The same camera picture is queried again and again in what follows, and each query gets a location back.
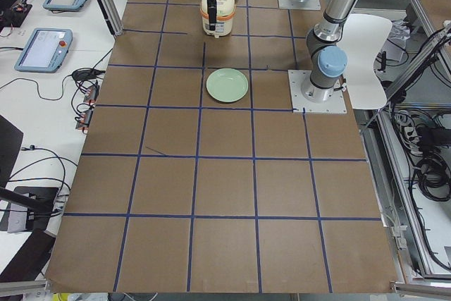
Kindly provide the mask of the green plate far side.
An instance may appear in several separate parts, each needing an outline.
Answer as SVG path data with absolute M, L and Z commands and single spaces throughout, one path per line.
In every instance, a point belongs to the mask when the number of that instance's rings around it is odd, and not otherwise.
M 233 103 L 247 94 L 249 82 L 241 71 L 234 68 L 221 68 L 208 76 L 206 89 L 216 101 Z

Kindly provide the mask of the teach pendant lower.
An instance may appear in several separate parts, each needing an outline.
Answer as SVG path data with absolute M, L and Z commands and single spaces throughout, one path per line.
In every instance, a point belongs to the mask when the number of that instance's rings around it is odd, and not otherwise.
M 73 41 L 70 29 L 35 28 L 14 69 L 19 72 L 55 73 Z

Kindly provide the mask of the white chair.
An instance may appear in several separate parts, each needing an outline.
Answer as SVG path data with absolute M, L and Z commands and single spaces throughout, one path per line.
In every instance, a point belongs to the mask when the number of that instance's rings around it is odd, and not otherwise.
M 338 46 L 347 54 L 343 76 L 353 109 L 376 110 L 387 102 L 373 65 L 391 28 L 386 18 L 358 13 L 349 15 L 344 24 Z

